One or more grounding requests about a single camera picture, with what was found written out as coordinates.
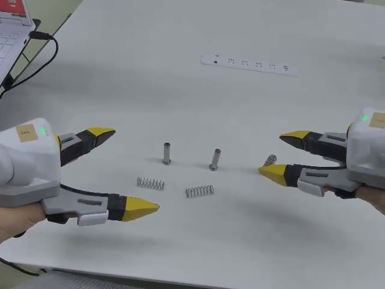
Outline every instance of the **coil spring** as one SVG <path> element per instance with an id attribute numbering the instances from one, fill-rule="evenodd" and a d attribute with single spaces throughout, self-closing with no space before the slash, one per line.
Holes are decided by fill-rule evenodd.
<path id="1" fill-rule="evenodd" d="M 203 185 L 201 187 L 186 189 L 186 197 L 201 197 L 209 194 L 214 194 L 214 187 L 212 185 Z"/>
<path id="2" fill-rule="evenodd" d="M 157 179 L 137 178 L 137 186 L 142 188 L 151 188 L 152 190 L 163 191 L 165 182 Z"/>
<path id="3" fill-rule="evenodd" d="M 267 160 L 265 161 L 265 164 L 263 164 L 264 167 L 266 166 L 271 166 L 272 164 L 275 164 L 277 161 L 277 156 L 276 155 L 269 155 Z"/>

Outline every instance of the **small metal part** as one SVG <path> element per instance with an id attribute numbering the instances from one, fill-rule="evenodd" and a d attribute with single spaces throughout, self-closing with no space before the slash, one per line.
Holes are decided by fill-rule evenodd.
<path id="1" fill-rule="evenodd" d="M 137 178 L 137 186 L 142 188 L 151 188 L 152 190 L 163 191 L 165 182 L 157 179 Z"/>
<path id="2" fill-rule="evenodd" d="M 171 164 L 171 159 L 170 159 L 170 143 L 164 143 L 163 145 L 163 160 L 162 163 L 165 164 L 166 166 Z"/>
<path id="3" fill-rule="evenodd" d="M 277 156 L 276 155 L 269 155 L 267 160 L 265 161 L 265 164 L 263 164 L 264 167 L 266 166 L 271 166 L 272 164 L 275 164 L 277 161 Z"/>
<path id="4" fill-rule="evenodd" d="M 216 171 L 218 169 L 218 162 L 219 162 L 219 157 L 221 156 L 221 150 L 220 149 L 215 149 L 214 151 L 214 156 L 212 157 L 212 162 L 209 166 L 209 168 L 212 171 Z"/>
<path id="5" fill-rule="evenodd" d="M 214 194 L 214 186 L 212 185 L 203 185 L 201 187 L 187 188 L 186 197 L 202 197 L 210 194 Z"/>

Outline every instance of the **black cable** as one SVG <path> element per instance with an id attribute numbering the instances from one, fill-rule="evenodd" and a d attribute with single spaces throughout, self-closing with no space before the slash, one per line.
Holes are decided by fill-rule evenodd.
<path id="1" fill-rule="evenodd" d="M 35 276 L 35 277 L 40 276 L 40 274 L 24 270 L 23 268 L 13 264 L 12 262 L 8 262 L 7 260 L 5 260 L 5 259 L 3 259 L 1 257 L 0 257 L 0 263 L 3 263 L 4 265 L 10 266 L 10 267 L 14 268 L 15 270 L 17 270 L 17 271 L 19 271 L 21 273 L 24 273 L 26 275 Z"/>
<path id="2" fill-rule="evenodd" d="M 23 80 L 20 80 L 19 82 L 17 82 L 16 84 L 14 84 L 13 86 L 11 86 L 9 89 L 7 89 L 6 91 L 9 92 L 11 89 L 14 89 L 15 87 L 18 87 L 19 85 L 27 82 L 28 80 L 30 80 L 32 77 L 34 77 L 35 75 L 37 75 L 40 71 L 42 71 L 47 65 L 49 65 L 51 62 L 53 62 L 53 60 L 56 58 L 56 56 L 58 55 L 58 52 L 59 52 L 59 43 L 58 41 L 56 40 L 56 38 L 48 33 L 43 33 L 43 32 L 40 32 L 40 31 L 32 31 L 30 32 L 29 34 L 29 37 L 31 39 L 37 39 L 37 40 L 53 40 L 55 42 L 55 53 L 53 54 L 53 56 L 47 61 L 45 62 L 45 64 L 43 64 L 42 66 L 40 66 L 39 69 L 37 69 L 34 73 L 32 73 L 30 76 L 24 78 Z"/>

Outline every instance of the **white laptop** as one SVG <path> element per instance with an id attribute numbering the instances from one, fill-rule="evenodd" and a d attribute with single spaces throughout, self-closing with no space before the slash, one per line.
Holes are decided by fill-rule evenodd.
<path id="1" fill-rule="evenodd" d="M 0 84 L 10 72 L 35 24 L 25 0 L 0 0 Z"/>

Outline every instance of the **power outlet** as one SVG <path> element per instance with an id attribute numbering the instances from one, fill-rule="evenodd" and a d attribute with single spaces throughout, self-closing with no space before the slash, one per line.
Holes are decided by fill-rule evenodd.
<path id="1" fill-rule="evenodd" d="M 202 55 L 200 62 L 207 65 L 224 66 L 258 72 L 268 72 L 291 76 L 299 75 L 298 69 L 294 66 L 266 60 L 250 60 L 247 58 L 223 57 L 218 54 L 205 54 Z"/>

